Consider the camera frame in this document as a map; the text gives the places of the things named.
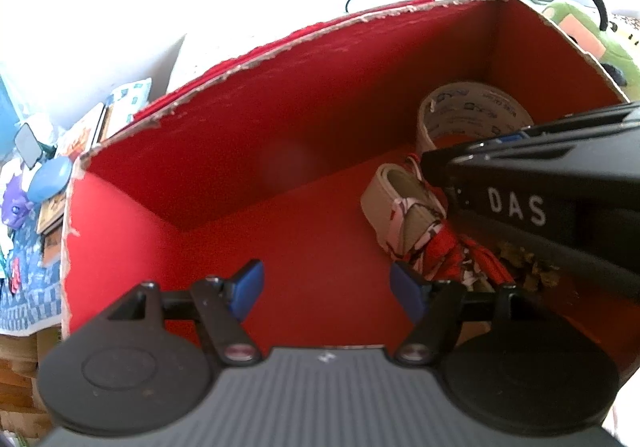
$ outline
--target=blue pad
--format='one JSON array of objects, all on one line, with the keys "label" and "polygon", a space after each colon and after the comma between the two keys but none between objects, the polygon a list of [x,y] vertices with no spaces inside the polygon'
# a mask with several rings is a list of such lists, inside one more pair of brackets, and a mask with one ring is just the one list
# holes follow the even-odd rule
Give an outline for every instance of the blue pad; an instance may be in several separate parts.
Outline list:
[{"label": "blue pad", "polygon": [[66,156],[58,156],[44,162],[33,175],[27,198],[33,203],[42,203],[66,188],[71,178],[73,163]]},{"label": "blue pad", "polygon": [[225,289],[230,289],[231,293],[229,311],[240,322],[249,315],[263,287],[264,266],[257,259],[249,261],[238,273],[225,281]]},{"label": "blue pad", "polygon": [[396,261],[389,272],[391,292],[409,320],[416,324],[427,312],[427,295],[431,284],[406,263]]}]

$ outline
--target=gray ribbed surface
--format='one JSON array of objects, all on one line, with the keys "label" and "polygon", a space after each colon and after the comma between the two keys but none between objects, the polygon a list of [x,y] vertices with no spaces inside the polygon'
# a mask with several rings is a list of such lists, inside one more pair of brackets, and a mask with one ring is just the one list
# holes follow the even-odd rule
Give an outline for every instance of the gray ribbed surface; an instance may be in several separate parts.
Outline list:
[{"label": "gray ribbed surface", "polygon": [[618,446],[602,429],[552,439],[496,432],[460,413],[424,369],[382,350],[274,350],[227,369],[191,414],[155,433],[88,438],[56,430],[42,447]]}]

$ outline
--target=purple toy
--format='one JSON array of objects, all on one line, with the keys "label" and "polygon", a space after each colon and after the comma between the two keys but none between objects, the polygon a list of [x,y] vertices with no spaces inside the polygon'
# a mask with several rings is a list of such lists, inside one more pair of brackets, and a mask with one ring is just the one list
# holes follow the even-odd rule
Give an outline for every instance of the purple toy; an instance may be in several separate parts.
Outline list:
[{"label": "purple toy", "polygon": [[2,198],[2,223],[14,231],[22,226],[33,208],[33,203],[22,190],[21,179],[22,175],[14,175],[7,183]]}]

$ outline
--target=white lettering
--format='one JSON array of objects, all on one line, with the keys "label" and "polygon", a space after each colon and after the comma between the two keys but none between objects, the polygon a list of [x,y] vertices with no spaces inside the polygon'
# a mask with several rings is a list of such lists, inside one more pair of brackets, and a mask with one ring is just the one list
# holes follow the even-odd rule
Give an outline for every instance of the white lettering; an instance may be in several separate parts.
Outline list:
[{"label": "white lettering", "polygon": [[489,203],[491,204],[491,210],[494,212],[500,212],[502,210],[502,200],[500,199],[500,192],[498,189],[489,187],[486,190],[489,193]]},{"label": "white lettering", "polygon": [[546,214],[539,207],[539,205],[543,204],[543,200],[540,196],[531,196],[529,198],[529,208],[531,212],[533,212],[533,216],[531,217],[531,223],[542,227],[546,223]]},{"label": "white lettering", "polygon": [[517,214],[520,220],[524,219],[522,215],[522,210],[520,208],[520,204],[518,203],[518,199],[513,192],[509,193],[509,217],[511,218],[514,214]]}]

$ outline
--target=small mirror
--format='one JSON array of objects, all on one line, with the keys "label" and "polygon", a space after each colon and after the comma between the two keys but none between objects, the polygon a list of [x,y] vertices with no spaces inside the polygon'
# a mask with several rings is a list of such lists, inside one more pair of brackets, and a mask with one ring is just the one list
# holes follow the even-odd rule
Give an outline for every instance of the small mirror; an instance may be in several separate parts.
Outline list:
[{"label": "small mirror", "polygon": [[43,149],[38,139],[33,134],[28,123],[22,124],[15,135],[15,148],[29,169],[33,169],[42,158]]}]

